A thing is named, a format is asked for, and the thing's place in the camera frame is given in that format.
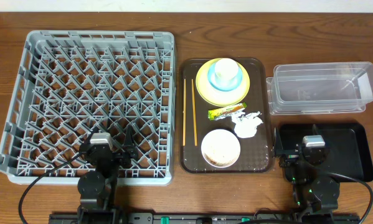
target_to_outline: transparent plastic bin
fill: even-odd
[[[278,65],[273,74],[271,114],[358,113],[373,101],[370,62]]]

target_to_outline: yellow wrapper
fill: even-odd
[[[242,111],[247,107],[246,103],[238,103],[233,106],[226,106],[224,108],[218,108],[215,110],[209,110],[209,119],[210,121],[218,120],[227,116],[232,116],[239,111]]]

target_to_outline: dish rack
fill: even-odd
[[[11,182],[76,155],[97,127],[121,149],[131,126],[138,158],[119,185],[168,185],[173,175],[176,49],[168,32],[35,30],[24,46],[0,144]],[[81,157],[39,184],[76,185],[93,170]]]

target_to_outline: white cup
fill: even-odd
[[[214,72],[217,78],[226,82],[233,79],[238,74],[238,64],[230,58],[222,58],[215,63]]]

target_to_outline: wooden table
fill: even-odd
[[[28,32],[58,30],[158,30],[175,35],[177,61],[190,58],[255,57],[267,76],[275,65],[310,62],[373,63],[373,14],[160,14],[160,13],[0,13],[0,140]],[[177,92],[176,126],[181,127],[182,94]],[[365,128],[373,160],[373,103],[357,114],[272,116],[280,123],[356,120]],[[264,174],[196,175],[179,166],[168,187],[122,187],[116,202],[129,211],[251,213],[261,207],[295,207],[291,184],[277,163]],[[19,223],[17,204],[26,186],[0,173],[0,223]],[[46,223],[52,212],[75,212],[75,186],[37,186],[24,202],[31,223]],[[338,212],[363,215],[369,193],[359,184],[341,184]],[[373,223],[373,208],[366,223]]]

